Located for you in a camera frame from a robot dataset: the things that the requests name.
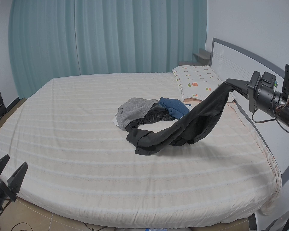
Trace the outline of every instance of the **gray sweater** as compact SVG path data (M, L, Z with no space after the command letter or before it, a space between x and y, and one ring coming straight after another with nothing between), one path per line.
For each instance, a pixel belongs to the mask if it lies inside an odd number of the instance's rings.
M156 99L131 98L118 108L116 121L119 127L125 129L131 121L143 118L157 102Z

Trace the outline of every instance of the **curtain fold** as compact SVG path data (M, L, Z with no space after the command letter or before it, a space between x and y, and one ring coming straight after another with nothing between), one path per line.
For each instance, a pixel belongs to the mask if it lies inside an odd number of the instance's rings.
M9 51L19 97L52 78L170 72L205 48L206 0L14 0Z

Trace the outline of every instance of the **tile floor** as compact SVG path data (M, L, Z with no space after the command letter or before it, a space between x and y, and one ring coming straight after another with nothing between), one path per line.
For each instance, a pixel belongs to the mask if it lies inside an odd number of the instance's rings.
M20 100L8 113L0 119L0 127L13 114L14 111L25 99ZM18 223L25 222L29 224L33 231L89 231L84 223L69 218L53 214L41 207L31 204L21 198L17 198L16 202L11 203L0 216L1 231L11 231ZM32 231L29 225L21 223L17 225L13 231ZM90 225L87 226L95 230L102 226ZM115 228L108 227L103 231L114 231ZM219 223L208 227L191 228L192 231L249 231L248 219L239 219L230 224Z

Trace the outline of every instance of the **mattress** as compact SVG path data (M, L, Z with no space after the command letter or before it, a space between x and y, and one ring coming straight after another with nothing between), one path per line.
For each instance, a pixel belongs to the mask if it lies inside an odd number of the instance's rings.
M209 226L270 213L280 170L234 103L203 140L141 156L111 121L132 97L180 95L172 73L52 79L0 129L0 157L10 155L2 179L26 161L21 198L102 226Z

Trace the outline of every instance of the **white wall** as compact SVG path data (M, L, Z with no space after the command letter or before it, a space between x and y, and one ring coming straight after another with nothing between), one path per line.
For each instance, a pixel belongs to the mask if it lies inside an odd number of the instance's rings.
M8 24L11 3L12 0L0 0L0 91L6 107L18 97L8 49Z
M280 68L289 63L289 0L208 0L206 50L216 37Z

